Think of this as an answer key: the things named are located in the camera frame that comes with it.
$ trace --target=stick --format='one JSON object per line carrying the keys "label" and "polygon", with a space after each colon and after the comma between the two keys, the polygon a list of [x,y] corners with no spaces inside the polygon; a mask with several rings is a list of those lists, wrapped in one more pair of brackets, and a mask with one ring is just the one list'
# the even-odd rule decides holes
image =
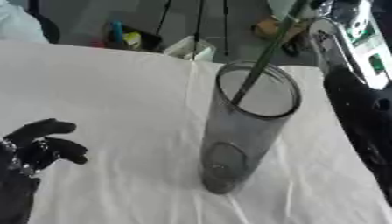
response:
{"label": "stick", "polygon": [[248,78],[243,82],[240,90],[235,94],[232,100],[233,105],[238,106],[241,103],[245,94],[255,85],[257,80],[263,74],[265,68],[270,63],[270,59],[272,58],[274,51],[282,44],[282,40],[289,29],[298,21],[298,16],[300,16],[307,3],[307,0],[297,0],[293,4],[289,14],[280,24],[274,40],[264,50],[258,61],[255,63],[255,66],[250,71]]}

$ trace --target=tripod leg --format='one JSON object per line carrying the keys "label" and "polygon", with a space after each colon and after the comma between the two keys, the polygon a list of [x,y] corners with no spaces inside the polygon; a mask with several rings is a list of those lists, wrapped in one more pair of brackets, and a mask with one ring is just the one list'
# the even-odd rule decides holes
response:
{"label": "tripod leg", "polygon": [[166,20],[167,12],[169,11],[170,7],[172,6],[172,0],[167,0],[167,3],[164,5],[164,14],[161,17],[161,21],[159,22],[159,26],[157,31],[155,32],[157,35],[161,32],[162,26]]}
{"label": "tripod leg", "polygon": [[203,11],[204,11],[205,2],[206,2],[206,0],[200,0],[200,4],[199,4],[198,23],[196,24],[196,32],[194,33],[193,60],[196,57],[198,44],[200,42],[201,19],[203,18]]}
{"label": "tripod leg", "polygon": [[223,0],[225,56],[228,56],[228,0]]}

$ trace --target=white tablecloth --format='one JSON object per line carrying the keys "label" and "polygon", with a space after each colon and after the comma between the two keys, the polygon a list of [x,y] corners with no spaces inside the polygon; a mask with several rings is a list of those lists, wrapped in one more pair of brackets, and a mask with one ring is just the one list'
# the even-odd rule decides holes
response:
{"label": "white tablecloth", "polygon": [[58,45],[0,43],[0,134],[38,119],[79,125],[90,162],[43,173],[32,224],[390,223],[317,68],[287,66],[304,95],[259,169],[228,196],[206,192],[200,141],[219,65]]}

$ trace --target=black glove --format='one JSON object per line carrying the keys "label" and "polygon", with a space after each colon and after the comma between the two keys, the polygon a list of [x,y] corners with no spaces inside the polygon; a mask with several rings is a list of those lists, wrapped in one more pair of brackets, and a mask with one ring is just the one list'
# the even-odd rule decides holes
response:
{"label": "black glove", "polygon": [[57,159],[85,164],[87,149],[77,143],[48,137],[74,132],[76,125],[47,119],[25,125],[0,145],[0,224],[22,224],[29,219],[39,179],[33,175]]}

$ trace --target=glass cup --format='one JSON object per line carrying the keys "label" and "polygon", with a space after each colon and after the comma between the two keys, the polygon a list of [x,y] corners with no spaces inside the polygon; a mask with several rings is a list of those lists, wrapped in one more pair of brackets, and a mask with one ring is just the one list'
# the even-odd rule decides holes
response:
{"label": "glass cup", "polygon": [[232,104],[254,64],[227,64],[216,78],[201,148],[200,172],[203,185],[212,193],[229,193],[243,183],[301,104],[296,82],[272,65],[240,105]]}

